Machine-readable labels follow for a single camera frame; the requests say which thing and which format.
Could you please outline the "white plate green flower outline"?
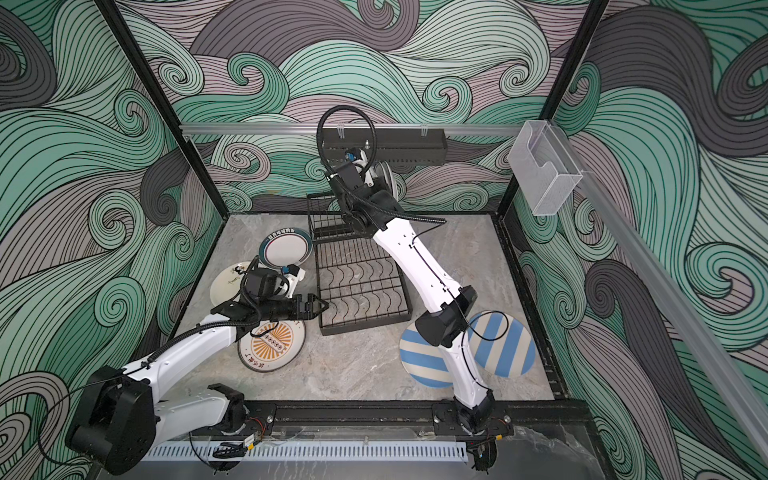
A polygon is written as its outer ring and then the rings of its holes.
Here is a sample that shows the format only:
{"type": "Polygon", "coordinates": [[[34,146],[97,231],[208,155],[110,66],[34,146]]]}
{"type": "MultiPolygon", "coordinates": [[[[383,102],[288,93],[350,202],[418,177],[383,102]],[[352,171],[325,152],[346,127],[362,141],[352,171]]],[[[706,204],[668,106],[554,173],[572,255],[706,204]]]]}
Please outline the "white plate green flower outline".
{"type": "Polygon", "coordinates": [[[387,182],[388,182],[388,184],[390,186],[390,190],[391,190],[392,196],[393,196],[393,198],[397,202],[399,202],[400,201],[400,192],[399,192],[398,183],[396,181],[395,175],[394,175],[391,167],[388,164],[386,164],[386,167],[387,167],[387,172],[388,172],[388,180],[387,180],[387,182]]]}

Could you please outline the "white plate red characters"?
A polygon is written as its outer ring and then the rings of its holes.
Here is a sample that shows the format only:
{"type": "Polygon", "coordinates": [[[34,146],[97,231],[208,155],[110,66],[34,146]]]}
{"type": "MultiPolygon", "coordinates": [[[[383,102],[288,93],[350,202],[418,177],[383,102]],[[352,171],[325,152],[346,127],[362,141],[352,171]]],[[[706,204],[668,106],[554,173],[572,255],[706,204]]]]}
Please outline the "white plate red characters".
{"type": "Polygon", "coordinates": [[[372,170],[373,170],[374,183],[376,185],[379,185],[380,187],[382,187],[386,191],[388,191],[390,194],[392,194],[391,190],[390,190],[390,186],[389,186],[389,184],[387,182],[387,180],[388,180],[388,172],[387,172],[386,163],[384,163],[384,162],[376,163],[372,167],[372,170]]]}

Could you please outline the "black wire dish rack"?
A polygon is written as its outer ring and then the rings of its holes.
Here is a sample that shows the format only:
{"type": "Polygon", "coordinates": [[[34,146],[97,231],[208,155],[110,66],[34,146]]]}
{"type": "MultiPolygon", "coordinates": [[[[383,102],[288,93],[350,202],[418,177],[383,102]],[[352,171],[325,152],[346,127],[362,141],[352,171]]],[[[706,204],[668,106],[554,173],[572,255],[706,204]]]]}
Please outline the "black wire dish rack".
{"type": "Polygon", "coordinates": [[[355,233],[341,218],[332,193],[306,197],[317,290],[328,309],[320,315],[324,336],[411,320],[405,276],[374,241],[355,233]]]}

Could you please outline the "blue striped plate large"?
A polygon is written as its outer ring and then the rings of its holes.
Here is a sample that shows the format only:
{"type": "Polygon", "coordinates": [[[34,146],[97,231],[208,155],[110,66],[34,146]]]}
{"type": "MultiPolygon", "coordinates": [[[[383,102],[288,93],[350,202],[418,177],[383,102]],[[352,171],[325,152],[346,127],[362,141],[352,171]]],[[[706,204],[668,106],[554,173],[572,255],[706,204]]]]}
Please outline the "blue striped plate large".
{"type": "Polygon", "coordinates": [[[422,338],[414,322],[402,333],[399,356],[403,368],[416,382],[433,389],[453,386],[452,375],[439,349],[422,338]]]}

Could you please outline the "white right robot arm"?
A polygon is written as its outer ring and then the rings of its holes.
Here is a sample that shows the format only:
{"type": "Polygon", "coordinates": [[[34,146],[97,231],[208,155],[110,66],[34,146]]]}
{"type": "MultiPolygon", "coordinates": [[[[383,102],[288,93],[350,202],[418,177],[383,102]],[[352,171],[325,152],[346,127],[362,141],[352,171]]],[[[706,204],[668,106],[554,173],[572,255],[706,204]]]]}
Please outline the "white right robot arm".
{"type": "Polygon", "coordinates": [[[452,377],[456,417],[471,435],[484,433],[496,401],[493,390],[481,382],[472,358],[469,313],[478,298],[475,289],[462,286],[439,264],[415,232],[412,223],[441,226],[443,219],[408,214],[385,180],[369,171],[379,163],[378,135],[373,121],[360,108],[337,105],[326,110],[316,128],[319,159],[343,221],[353,231],[385,250],[416,287],[426,312],[415,321],[421,337],[436,347],[452,377]],[[338,112],[358,115],[368,126],[371,146],[361,148],[352,160],[332,163],[324,150],[324,127],[338,112]]]}

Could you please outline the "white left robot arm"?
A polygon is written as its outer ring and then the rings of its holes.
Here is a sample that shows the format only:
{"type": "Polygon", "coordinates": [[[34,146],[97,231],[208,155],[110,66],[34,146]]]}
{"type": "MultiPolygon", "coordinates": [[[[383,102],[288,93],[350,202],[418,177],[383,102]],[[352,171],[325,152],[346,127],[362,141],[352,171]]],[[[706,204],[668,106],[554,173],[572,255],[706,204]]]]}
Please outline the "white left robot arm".
{"type": "Polygon", "coordinates": [[[194,328],[123,367],[98,369],[81,388],[65,446],[120,475],[151,448],[195,430],[241,432],[249,412],[238,390],[214,383],[185,400],[168,402],[164,397],[196,367],[261,325],[274,329],[282,321],[308,321],[324,313],[327,301],[296,293],[304,276],[295,264],[275,270],[253,260],[237,292],[194,328]]]}

